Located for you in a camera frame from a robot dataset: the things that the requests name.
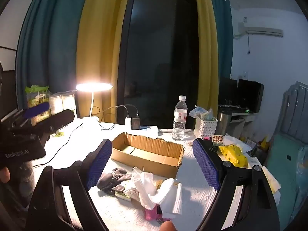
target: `open brown box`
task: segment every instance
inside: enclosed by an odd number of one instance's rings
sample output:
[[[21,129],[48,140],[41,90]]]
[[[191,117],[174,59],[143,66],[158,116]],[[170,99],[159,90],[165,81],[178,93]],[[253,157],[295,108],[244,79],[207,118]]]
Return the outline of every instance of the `open brown box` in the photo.
[[[125,132],[112,141],[111,159],[167,178],[176,177],[183,154],[180,144]]]

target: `wall-mounted air conditioner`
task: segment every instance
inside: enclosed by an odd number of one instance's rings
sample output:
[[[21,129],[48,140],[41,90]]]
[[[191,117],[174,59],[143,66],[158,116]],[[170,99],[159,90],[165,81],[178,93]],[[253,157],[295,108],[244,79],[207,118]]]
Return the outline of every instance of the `wall-mounted air conditioner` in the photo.
[[[265,28],[265,27],[246,27],[243,22],[238,24],[238,31],[240,35],[244,34],[259,34],[283,37],[283,30],[277,28]]]

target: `pink package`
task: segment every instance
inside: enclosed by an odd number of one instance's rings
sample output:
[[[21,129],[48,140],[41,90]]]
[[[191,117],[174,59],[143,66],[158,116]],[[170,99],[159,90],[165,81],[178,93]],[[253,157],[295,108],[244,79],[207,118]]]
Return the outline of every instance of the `pink package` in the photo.
[[[148,210],[145,208],[145,219],[147,221],[163,219],[163,212],[161,211],[161,207],[156,205],[153,210]]]

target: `white basket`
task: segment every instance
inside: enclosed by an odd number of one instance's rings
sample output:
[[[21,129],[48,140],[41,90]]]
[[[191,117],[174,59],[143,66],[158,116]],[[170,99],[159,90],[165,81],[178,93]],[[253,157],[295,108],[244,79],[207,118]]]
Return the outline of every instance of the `white basket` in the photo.
[[[218,120],[202,121],[199,117],[196,118],[194,135],[197,138],[210,137],[215,134]]]

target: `plastic bottle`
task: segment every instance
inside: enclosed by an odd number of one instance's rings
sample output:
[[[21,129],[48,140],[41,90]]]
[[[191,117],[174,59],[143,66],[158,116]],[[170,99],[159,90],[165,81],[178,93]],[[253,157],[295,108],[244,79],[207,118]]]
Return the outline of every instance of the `plastic bottle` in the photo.
[[[185,103],[186,96],[180,95],[179,102],[174,109],[172,139],[181,141],[184,137],[184,130],[187,116],[187,105]]]

